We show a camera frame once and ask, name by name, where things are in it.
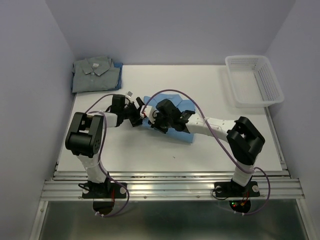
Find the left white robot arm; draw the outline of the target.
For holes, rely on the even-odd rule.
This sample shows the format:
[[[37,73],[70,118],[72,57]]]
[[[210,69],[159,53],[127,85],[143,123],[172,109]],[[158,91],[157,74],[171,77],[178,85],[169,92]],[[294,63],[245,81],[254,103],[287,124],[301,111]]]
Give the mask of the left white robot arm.
[[[144,102],[140,97],[133,101],[129,93],[110,96],[111,104],[104,111],[90,111],[91,106],[85,112],[76,112],[65,138],[65,148],[77,156],[87,173],[87,182],[79,184],[86,196],[106,197],[112,191],[110,175],[101,169],[107,128],[119,127],[125,120],[133,127],[143,123],[140,111]]]

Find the light blue long sleeve shirt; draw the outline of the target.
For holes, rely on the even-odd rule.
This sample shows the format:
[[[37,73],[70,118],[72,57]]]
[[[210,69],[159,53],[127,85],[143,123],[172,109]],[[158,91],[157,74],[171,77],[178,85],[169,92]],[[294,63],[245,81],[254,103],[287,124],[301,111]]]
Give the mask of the light blue long sleeve shirt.
[[[185,110],[190,110],[190,111],[196,110],[196,107],[192,101],[190,101],[189,99],[182,99],[180,97],[180,95],[178,95],[178,94],[159,93],[153,98],[151,98],[150,96],[143,97],[144,103],[146,103],[148,106],[153,106],[153,107],[156,107],[156,105],[160,101],[165,100],[165,99],[170,100],[181,112],[185,111]],[[154,128],[151,128],[150,121],[147,118],[142,121],[142,126],[147,129],[150,129],[150,130],[158,131]],[[173,128],[169,128],[168,132],[164,135],[167,135],[171,138],[174,138],[176,140],[180,140],[180,141],[183,141],[183,142],[186,142],[189,144],[191,144],[194,140],[194,134],[186,133],[186,132],[178,132],[178,131],[174,130]]]

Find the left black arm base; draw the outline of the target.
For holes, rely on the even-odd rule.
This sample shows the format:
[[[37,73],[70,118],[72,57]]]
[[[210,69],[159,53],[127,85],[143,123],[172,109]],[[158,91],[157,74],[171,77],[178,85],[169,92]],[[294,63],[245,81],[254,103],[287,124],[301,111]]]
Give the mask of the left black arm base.
[[[125,199],[127,197],[126,190],[114,182],[94,183],[87,181],[79,183],[82,189],[83,199]]]

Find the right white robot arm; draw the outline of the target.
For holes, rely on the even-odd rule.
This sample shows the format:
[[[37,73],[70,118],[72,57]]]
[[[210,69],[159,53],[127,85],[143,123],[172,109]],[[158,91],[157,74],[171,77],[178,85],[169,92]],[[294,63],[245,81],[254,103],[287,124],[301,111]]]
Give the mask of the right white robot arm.
[[[170,100],[161,100],[155,107],[146,106],[141,116],[148,118],[149,125],[166,134],[168,129],[188,134],[213,137],[223,149],[221,141],[229,144],[227,155],[235,163],[230,182],[231,192],[242,195],[248,190],[256,159],[265,144],[265,138],[246,117],[237,120],[223,120],[205,117],[194,110],[180,111]]]

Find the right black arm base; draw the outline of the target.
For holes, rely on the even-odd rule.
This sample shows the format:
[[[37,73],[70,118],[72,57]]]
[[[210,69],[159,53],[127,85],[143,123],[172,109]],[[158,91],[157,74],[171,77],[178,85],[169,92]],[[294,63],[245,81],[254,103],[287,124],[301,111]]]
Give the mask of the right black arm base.
[[[234,181],[218,181],[214,183],[212,192],[217,198],[242,198],[259,197],[260,191],[256,181],[250,181],[246,186],[241,186]]]

